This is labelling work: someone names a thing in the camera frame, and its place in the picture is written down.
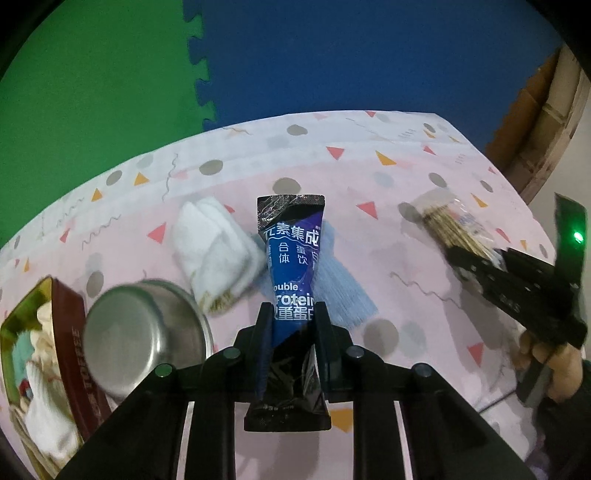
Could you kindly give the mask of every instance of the patterned tablecloth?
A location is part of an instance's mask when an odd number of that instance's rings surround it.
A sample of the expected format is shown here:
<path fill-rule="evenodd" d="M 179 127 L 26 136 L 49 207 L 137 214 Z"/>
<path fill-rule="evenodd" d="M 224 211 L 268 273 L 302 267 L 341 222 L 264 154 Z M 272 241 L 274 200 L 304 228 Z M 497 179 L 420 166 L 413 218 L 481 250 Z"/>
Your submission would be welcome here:
<path fill-rule="evenodd" d="M 189 289 L 170 237 L 183 202 L 213 195 L 255 235 L 258 196 L 321 193 L 326 210 L 320 254 L 363 299 L 367 319 L 352 329 L 353 341 L 393 364 L 428 362 L 482 408 L 515 386 L 507 351 L 516 325 L 462 288 L 418 224 L 410 203 L 433 188 L 453 191 L 501 248 L 553 261 L 550 241 L 515 190 L 444 119 L 302 113 L 187 138 L 66 194 L 0 251 L 0 317 L 49 274 L 79 291 L 87 308 L 107 288 L 146 277 Z M 255 287 L 227 314 L 210 319 L 217 348 L 253 324 L 264 292 Z M 3 431 L 30 467 L 5 395 L 0 407 Z M 238 406 L 238 478 L 351 478 L 352 411 L 331 410 L 329 432 L 260 435 L 243 431 L 245 408 Z M 515 420 L 527 412 L 501 405 L 486 415 L 524 456 L 534 434 Z"/>

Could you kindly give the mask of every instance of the wooden skewers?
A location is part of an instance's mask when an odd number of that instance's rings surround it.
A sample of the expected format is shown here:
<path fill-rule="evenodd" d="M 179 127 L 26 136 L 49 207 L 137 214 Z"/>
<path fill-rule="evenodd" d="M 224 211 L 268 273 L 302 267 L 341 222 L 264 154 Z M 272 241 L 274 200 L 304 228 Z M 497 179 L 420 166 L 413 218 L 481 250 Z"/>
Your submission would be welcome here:
<path fill-rule="evenodd" d="M 462 247 L 475 255 L 488 258 L 487 250 L 462 228 L 449 212 L 447 205 L 426 210 L 423 221 L 429 233 L 447 248 Z"/>

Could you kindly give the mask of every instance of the blue packaging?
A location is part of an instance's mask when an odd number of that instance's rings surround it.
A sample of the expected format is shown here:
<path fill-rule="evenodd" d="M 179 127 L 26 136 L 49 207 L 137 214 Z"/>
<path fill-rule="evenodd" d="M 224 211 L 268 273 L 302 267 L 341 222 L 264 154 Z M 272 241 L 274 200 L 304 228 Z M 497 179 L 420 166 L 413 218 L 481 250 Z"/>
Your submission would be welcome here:
<path fill-rule="evenodd" d="M 312 279 L 320 251 L 322 210 L 264 230 L 275 294 L 273 346 L 305 328 L 314 316 Z"/>
<path fill-rule="evenodd" d="M 261 348 L 257 400 L 244 419 L 247 432 L 330 429 L 314 366 L 312 279 L 320 252 L 322 195 L 272 195 L 257 202 L 259 234 L 275 296 L 270 342 Z"/>

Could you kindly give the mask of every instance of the blue foam mat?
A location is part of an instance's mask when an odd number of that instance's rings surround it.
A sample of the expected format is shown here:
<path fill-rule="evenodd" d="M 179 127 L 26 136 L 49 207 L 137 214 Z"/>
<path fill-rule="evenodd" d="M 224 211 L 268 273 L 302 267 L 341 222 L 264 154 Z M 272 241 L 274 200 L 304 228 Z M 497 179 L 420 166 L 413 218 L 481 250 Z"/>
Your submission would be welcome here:
<path fill-rule="evenodd" d="M 525 0 L 184 0 L 201 13 L 210 81 L 225 127 L 325 110 L 434 112 L 479 149 L 527 79 L 561 44 Z"/>

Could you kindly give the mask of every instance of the wall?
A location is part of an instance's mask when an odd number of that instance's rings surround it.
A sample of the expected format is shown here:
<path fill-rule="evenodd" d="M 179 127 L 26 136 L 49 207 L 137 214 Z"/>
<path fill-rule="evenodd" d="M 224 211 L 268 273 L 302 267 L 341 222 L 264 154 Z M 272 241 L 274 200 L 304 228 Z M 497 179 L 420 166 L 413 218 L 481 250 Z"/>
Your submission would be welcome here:
<path fill-rule="evenodd" d="M 538 195 L 530 203 L 534 217 L 556 244 L 556 226 L 554 225 L 554 192 L 560 193 L 579 202 L 589 212 L 587 238 L 591 236 L 591 94 L 579 126 L 575 130 L 569 146 L 558 162 L 556 169 L 550 175 Z M 591 308 L 591 253 L 587 248 L 587 259 L 583 271 L 584 303 Z M 591 339 L 587 339 L 587 351 Z"/>

